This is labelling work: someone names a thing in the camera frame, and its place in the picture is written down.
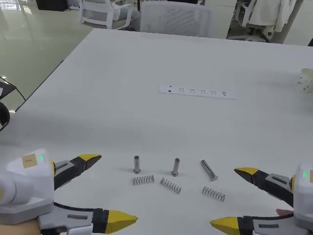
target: metal pin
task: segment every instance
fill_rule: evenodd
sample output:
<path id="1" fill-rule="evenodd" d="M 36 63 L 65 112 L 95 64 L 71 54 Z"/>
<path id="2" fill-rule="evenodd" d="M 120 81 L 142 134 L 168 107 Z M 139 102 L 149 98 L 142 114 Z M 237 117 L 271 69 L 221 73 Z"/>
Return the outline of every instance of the metal pin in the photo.
<path id="1" fill-rule="evenodd" d="M 175 161 L 174 161 L 174 168 L 173 168 L 173 171 L 172 171 L 172 175 L 173 175 L 174 177 L 178 176 L 179 162 L 180 162 L 180 159 L 179 159 L 179 158 L 175 158 Z"/>
<path id="2" fill-rule="evenodd" d="M 139 156 L 134 156 L 134 161 L 135 161 L 135 169 L 134 169 L 134 172 L 135 172 L 135 174 L 138 174 L 138 173 L 140 172 Z"/>
<path id="3" fill-rule="evenodd" d="M 211 181 L 217 180 L 218 176 L 213 172 L 213 170 L 209 167 L 209 165 L 206 163 L 206 161 L 202 159 L 201 164 L 203 165 L 204 169 L 206 170 L 206 172 L 210 176 Z"/>

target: power outlet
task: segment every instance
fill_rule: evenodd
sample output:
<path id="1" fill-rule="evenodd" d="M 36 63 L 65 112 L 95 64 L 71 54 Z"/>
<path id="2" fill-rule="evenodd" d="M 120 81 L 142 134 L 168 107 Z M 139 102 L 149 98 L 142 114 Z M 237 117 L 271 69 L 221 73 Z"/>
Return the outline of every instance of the power outlet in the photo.
<path id="1" fill-rule="evenodd" d="M 218 99 L 235 99 L 235 96 L 229 92 L 221 92 L 210 89 L 195 89 L 187 88 L 184 86 L 176 85 L 161 85 L 159 88 L 160 93 L 164 94 L 181 94 L 181 95 L 190 95 L 190 96 L 201 96 L 208 98 L 218 98 Z"/>

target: tiled floor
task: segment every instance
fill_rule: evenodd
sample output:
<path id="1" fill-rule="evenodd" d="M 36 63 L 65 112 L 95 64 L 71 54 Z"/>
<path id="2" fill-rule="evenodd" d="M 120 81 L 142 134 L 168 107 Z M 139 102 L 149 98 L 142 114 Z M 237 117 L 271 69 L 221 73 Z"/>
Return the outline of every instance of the tiled floor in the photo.
<path id="1" fill-rule="evenodd" d="M 78 11 L 39 11 L 35 0 L 0 0 L 0 76 L 28 97 L 92 30 Z M 2 100 L 15 110 L 23 99 Z"/>

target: coil spring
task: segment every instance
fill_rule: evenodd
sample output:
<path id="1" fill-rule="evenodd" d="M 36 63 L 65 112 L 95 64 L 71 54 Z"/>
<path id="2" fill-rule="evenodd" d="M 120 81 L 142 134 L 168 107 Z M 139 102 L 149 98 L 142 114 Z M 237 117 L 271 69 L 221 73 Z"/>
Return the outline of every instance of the coil spring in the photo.
<path id="1" fill-rule="evenodd" d="M 169 180 L 167 180 L 167 179 L 165 179 L 165 178 L 162 178 L 161 181 L 160 181 L 160 183 L 161 183 L 163 186 L 169 188 L 170 190 L 174 191 L 174 192 L 177 193 L 177 194 L 179 194 L 180 191 L 181 191 L 181 187 L 179 187 L 178 185 L 172 183 L 171 181 L 169 181 Z"/>
<path id="2" fill-rule="evenodd" d="M 202 193 L 207 194 L 213 198 L 216 198 L 222 202 L 225 200 L 225 194 L 224 193 L 217 192 L 217 191 L 215 191 L 211 188 L 208 188 L 208 187 L 203 187 Z"/>
<path id="3" fill-rule="evenodd" d="M 154 182 L 154 181 L 155 181 L 154 175 L 140 176 L 140 177 L 133 178 L 133 184 L 134 185 L 150 183 L 150 182 Z"/>

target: table surface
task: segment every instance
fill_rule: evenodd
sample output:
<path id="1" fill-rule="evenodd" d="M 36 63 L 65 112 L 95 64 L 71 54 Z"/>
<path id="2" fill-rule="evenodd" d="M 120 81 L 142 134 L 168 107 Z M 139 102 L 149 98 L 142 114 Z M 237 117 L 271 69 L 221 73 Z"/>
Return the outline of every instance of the table surface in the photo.
<path id="1" fill-rule="evenodd" d="M 1 132 L 1 165 L 38 148 L 56 162 L 100 153 L 56 192 L 57 202 L 138 216 L 121 235 L 220 235 L 210 220 L 288 208 L 233 169 L 292 176 L 312 162 L 313 95 L 296 89 L 312 61 L 310 47 L 94 29 Z M 159 94 L 161 84 L 225 90 L 236 99 Z M 135 155 L 140 175 L 153 174 L 155 183 L 132 185 Z M 159 185 L 161 177 L 181 186 L 180 195 Z M 203 186 L 225 201 L 202 195 Z"/>

